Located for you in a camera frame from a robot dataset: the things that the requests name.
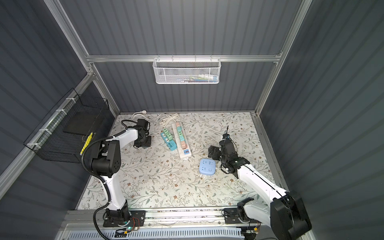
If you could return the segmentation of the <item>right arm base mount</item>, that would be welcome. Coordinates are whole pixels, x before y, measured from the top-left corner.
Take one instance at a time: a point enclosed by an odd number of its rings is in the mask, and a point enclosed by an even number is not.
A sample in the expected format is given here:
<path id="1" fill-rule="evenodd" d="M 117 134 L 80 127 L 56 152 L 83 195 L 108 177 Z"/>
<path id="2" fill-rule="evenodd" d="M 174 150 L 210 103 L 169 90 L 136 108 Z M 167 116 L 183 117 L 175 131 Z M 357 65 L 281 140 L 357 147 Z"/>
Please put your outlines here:
<path id="1" fill-rule="evenodd" d="M 249 218 L 244 210 L 244 206 L 246 203 L 253 201 L 253 198 L 246 198 L 245 200 L 237 203 L 236 208 L 224 208 L 222 210 L 222 215 L 225 218 L 225 223 L 227 225 L 230 224 L 256 224 L 259 223 L 255 219 Z"/>

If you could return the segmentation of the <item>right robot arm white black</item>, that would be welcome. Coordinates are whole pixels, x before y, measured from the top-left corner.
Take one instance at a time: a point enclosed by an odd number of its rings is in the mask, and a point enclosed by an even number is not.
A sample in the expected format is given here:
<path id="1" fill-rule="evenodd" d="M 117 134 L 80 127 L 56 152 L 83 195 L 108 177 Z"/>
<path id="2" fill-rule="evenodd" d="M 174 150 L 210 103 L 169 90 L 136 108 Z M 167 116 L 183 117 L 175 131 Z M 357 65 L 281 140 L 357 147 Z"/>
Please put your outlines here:
<path id="1" fill-rule="evenodd" d="M 232 174 L 247 184 L 264 201 L 260 204 L 254 198 L 246 198 L 235 209 L 226 209 L 227 224 L 235 221 L 265 224 L 279 240 L 296 240 L 312 229 L 302 198 L 295 192 L 278 187 L 260 174 L 247 159 L 239 157 L 231 139 L 222 139 L 218 147 L 210 146 L 208 157 L 219 161 L 224 173 Z"/>

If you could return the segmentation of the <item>long white power strip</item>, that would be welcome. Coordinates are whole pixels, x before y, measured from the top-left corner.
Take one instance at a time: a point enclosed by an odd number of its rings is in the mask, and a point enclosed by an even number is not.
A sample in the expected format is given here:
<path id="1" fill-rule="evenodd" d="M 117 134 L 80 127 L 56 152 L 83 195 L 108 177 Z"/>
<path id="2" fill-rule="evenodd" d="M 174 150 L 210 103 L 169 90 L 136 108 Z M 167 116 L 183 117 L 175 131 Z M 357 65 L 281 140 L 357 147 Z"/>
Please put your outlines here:
<path id="1" fill-rule="evenodd" d="M 186 132 L 183 128 L 182 123 L 172 123 L 172 129 L 174 133 L 175 142 L 177 144 L 177 150 L 182 161 L 188 160 L 192 157 L 192 151 L 189 146 Z"/>

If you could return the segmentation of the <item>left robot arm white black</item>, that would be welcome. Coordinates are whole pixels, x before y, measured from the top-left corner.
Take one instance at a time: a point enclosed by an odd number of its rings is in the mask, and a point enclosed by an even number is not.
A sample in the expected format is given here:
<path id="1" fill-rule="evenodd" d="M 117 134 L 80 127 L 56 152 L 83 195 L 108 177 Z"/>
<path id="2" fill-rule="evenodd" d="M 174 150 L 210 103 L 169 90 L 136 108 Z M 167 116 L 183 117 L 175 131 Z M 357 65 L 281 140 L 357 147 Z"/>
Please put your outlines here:
<path id="1" fill-rule="evenodd" d="M 135 148 L 151 146 L 150 123 L 145 119 L 122 120 L 124 130 L 91 146 L 91 172 L 98 178 L 107 197 L 106 215 L 109 218 L 131 218 L 128 202 L 123 196 L 118 171 L 122 165 L 121 150 L 133 143 Z"/>

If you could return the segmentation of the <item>teal blue power strip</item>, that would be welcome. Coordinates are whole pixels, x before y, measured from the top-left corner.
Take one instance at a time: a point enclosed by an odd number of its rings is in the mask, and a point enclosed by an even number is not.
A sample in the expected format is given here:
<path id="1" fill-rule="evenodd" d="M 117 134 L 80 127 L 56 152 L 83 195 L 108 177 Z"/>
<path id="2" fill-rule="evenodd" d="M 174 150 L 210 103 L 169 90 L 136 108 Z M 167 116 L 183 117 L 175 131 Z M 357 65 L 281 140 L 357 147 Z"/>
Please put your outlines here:
<path id="1" fill-rule="evenodd" d="M 161 137 L 171 151 L 174 151 L 177 149 L 177 144 L 175 143 L 174 139 L 172 139 L 171 141 L 168 140 L 168 138 L 164 132 L 161 132 Z"/>

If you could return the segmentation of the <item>round light blue socket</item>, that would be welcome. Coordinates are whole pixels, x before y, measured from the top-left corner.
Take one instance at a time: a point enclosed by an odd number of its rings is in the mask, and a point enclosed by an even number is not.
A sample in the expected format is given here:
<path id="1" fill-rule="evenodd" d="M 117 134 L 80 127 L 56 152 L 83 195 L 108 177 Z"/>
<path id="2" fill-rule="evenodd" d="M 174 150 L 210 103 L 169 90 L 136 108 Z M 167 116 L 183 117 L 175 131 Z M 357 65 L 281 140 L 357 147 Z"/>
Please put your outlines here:
<path id="1" fill-rule="evenodd" d="M 212 159 L 201 159 L 199 165 L 201 175 L 212 176 L 216 172 L 216 161 Z"/>

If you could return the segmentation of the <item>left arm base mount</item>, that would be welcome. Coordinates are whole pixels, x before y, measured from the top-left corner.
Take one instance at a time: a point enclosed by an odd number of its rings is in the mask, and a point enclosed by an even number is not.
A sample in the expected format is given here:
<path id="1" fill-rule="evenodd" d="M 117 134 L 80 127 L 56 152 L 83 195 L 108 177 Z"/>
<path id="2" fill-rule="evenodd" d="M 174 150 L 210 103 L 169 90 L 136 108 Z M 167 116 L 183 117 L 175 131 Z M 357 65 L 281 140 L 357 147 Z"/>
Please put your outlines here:
<path id="1" fill-rule="evenodd" d="M 103 227 L 142 227 L 146 219 L 146 211 L 111 211 L 106 210 L 103 215 Z"/>

